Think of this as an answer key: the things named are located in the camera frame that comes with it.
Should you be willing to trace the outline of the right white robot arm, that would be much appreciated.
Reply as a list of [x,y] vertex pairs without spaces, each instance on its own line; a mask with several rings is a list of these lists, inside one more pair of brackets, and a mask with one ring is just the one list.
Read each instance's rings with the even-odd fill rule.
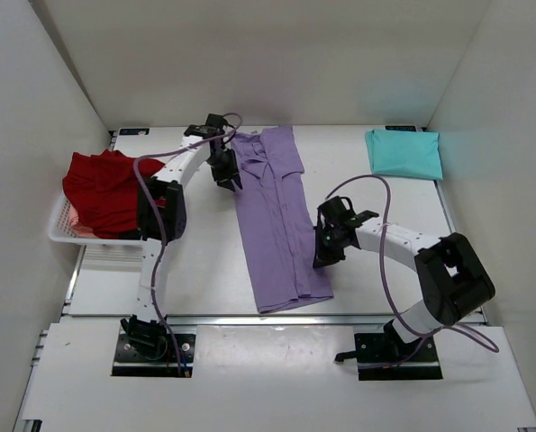
[[[458,232],[437,237],[406,229],[373,211],[357,213],[347,197],[333,197],[317,210],[313,266],[332,266],[345,249],[378,253],[380,279],[395,317],[384,326],[383,348],[404,360],[415,342],[441,329],[452,329],[495,297],[495,286],[469,240]],[[400,312],[389,292],[386,260],[415,271],[422,298]]]

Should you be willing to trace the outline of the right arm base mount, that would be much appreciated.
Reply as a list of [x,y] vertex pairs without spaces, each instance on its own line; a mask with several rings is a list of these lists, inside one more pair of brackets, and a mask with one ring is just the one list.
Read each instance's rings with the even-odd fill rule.
[[395,339],[396,333],[357,332],[354,348],[339,352],[334,363],[354,360],[361,382],[438,381],[443,379],[441,363],[433,337],[420,337],[411,343]]

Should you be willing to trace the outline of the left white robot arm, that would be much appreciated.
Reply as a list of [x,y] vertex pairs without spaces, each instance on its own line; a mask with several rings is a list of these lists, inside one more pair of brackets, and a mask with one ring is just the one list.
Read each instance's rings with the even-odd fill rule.
[[180,361],[177,338],[160,304],[167,291],[174,243],[186,230],[186,187],[200,166],[207,165],[217,186],[232,192],[242,188],[230,147],[241,125],[242,118],[235,112],[210,113],[203,124],[186,128],[177,149],[133,160],[142,263],[136,311],[121,325],[130,345],[151,362],[171,353]]

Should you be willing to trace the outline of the purple t shirt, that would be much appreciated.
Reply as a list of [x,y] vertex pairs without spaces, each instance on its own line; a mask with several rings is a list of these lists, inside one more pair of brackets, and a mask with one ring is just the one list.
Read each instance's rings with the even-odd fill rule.
[[293,128],[238,133],[232,148],[242,182],[236,214],[258,312],[331,299],[330,279],[313,268],[315,235]]

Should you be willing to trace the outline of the folded teal t shirt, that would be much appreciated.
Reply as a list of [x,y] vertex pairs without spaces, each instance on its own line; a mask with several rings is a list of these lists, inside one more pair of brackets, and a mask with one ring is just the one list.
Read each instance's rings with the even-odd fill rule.
[[375,175],[440,181],[443,171],[438,132],[374,129],[365,134]]

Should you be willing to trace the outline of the pink garment in basket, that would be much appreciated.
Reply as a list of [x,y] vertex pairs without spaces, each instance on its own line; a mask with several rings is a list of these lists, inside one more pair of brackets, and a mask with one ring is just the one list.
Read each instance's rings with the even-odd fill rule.
[[81,223],[78,212],[72,204],[69,205],[68,210],[68,225],[78,237],[96,239],[93,230]]

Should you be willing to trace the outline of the white plastic basket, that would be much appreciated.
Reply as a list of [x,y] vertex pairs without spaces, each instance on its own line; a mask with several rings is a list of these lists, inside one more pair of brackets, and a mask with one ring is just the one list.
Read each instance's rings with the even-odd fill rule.
[[140,248],[141,241],[133,239],[85,238],[71,229],[69,225],[69,202],[64,193],[59,197],[51,211],[47,226],[48,238],[57,243],[75,244],[79,246],[107,246]]

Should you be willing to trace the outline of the right blue label sticker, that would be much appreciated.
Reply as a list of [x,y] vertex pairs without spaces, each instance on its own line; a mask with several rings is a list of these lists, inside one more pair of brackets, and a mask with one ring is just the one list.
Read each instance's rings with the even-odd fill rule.
[[417,132],[417,128],[413,125],[386,125],[386,131],[407,131],[407,132]]

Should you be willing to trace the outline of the black garment in basket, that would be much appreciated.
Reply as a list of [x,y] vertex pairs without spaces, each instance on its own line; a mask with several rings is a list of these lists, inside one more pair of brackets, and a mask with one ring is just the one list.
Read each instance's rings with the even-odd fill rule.
[[140,240],[141,232],[138,229],[124,231],[118,235],[118,239],[119,240]]

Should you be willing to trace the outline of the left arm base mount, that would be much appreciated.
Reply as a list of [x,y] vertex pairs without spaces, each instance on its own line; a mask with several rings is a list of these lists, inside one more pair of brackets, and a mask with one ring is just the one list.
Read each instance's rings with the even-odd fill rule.
[[196,333],[175,334],[176,344],[163,326],[121,321],[111,375],[116,377],[191,378]]

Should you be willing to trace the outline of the red t shirt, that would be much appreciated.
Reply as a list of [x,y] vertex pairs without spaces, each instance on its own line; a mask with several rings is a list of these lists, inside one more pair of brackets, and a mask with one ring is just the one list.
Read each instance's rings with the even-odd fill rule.
[[100,239],[118,239],[121,232],[138,229],[139,183],[133,163],[119,150],[72,155],[63,192],[81,223]]

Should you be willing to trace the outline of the aluminium table rail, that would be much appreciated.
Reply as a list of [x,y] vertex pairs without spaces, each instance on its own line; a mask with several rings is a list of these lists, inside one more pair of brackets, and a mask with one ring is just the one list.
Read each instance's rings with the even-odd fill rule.
[[172,326],[383,326],[391,320],[391,315],[367,314],[284,314],[284,315],[184,315],[170,316],[168,323]]

